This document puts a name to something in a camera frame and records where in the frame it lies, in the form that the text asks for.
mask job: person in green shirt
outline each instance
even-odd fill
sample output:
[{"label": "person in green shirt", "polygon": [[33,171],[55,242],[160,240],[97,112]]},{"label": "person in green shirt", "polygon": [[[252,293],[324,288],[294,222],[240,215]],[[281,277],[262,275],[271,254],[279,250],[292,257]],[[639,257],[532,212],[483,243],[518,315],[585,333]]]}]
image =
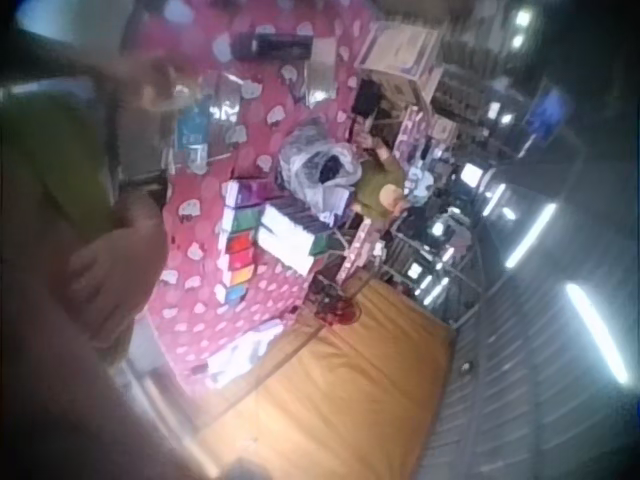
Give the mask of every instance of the person in green shirt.
[{"label": "person in green shirt", "polygon": [[355,185],[353,210],[387,225],[409,207],[404,195],[406,174],[387,146],[377,137],[356,124],[354,144],[363,150],[375,152],[362,162],[362,176]]}]

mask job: plastic bag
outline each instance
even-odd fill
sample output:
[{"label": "plastic bag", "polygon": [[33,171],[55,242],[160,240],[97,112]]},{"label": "plastic bag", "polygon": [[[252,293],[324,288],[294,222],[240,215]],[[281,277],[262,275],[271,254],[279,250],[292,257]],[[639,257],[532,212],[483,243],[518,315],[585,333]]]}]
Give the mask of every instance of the plastic bag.
[{"label": "plastic bag", "polygon": [[[334,155],[340,160],[342,168],[335,178],[321,184],[320,171]],[[362,167],[354,155],[353,147],[331,140],[318,117],[298,127],[287,137],[280,150],[280,169],[285,188],[305,201],[316,214],[326,210],[323,187],[353,185],[362,175]]]}]

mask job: orange fabric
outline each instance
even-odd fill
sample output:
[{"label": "orange fabric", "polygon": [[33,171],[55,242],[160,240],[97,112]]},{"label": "orange fabric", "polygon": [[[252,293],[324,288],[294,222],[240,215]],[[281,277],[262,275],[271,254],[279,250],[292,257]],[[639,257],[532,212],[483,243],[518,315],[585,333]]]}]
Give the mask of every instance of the orange fabric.
[{"label": "orange fabric", "polygon": [[[435,420],[452,332],[377,280],[357,302],[362,316],[347,327],[318,329],[301,314],[254,369],[262,373],[216,394],[238,403],[222,411],[209,399],[217,414],[198,443],[221,468],[245,458],[274,479],[410,478]],[[259,386],[238,396],[251,381]]]}]

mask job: green shirt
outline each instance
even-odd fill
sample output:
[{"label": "green shirt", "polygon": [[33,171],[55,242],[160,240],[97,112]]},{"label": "green shirt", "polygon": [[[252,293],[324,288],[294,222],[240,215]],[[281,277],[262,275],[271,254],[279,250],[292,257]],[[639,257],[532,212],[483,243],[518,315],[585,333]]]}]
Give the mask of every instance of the green shirt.
[{"label": "green shirt", "polygon": [[375,220],[386,220],[392,212],[380,203],[380,191],[385,185],[404,189],[405,172],[396,161],[389,167],[378,160],[362,162],[362,177],[356,183],[356,201],[362,205],[362,214]]}]

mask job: table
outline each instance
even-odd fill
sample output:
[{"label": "table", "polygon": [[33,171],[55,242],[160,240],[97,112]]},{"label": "table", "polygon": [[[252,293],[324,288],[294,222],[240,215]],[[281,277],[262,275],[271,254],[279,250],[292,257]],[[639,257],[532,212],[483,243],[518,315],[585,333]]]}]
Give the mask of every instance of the table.
[{"label": "table", "polygon": [[[221,277],[216,266],[223,209],[220,184],[231,177],[232,169],[236,176],[273,175],[283,140],[311,115],[324,115],[330,133],[337,139],[345,138],[347,113],[357,88],[354,62],[366,41],[373,10],[365,0],[244,0],[240,2],[244,6],[234,12],[212,9],[206,1],[169,3],[174,12],[182,12],[182,17],[169,15],[174,21],[161,15],[147,17],[136,49],[180,53],[201,72],[224,69],[251,82],[247,83],[250,88],[243,89],[240,110],[239,123],[245,133],[240,137],[244,141],[231,157],[210,164],[206,171],[187,170],[174,175],[163,213],[170,253],[148,313],[178,381],[193,393],[204,383],[202,377],[191,375],[193,366],[259,323],[301,303],[310,280],[257,249],[256,274],[245,300],[233,308],[218,302],[214,288]],[[296,104],[290,94],[285,77],[291,75],[291,68],[285,69],[283,76],[283,64],[240,64],[232,60],[230,36],[254,29],[335,35],[339,53],[337,98],[310,111]],[[296,75],[302,74],[298,67]],[[188,217],[178,213],[185,202],[191,202],[192,214]]]}]

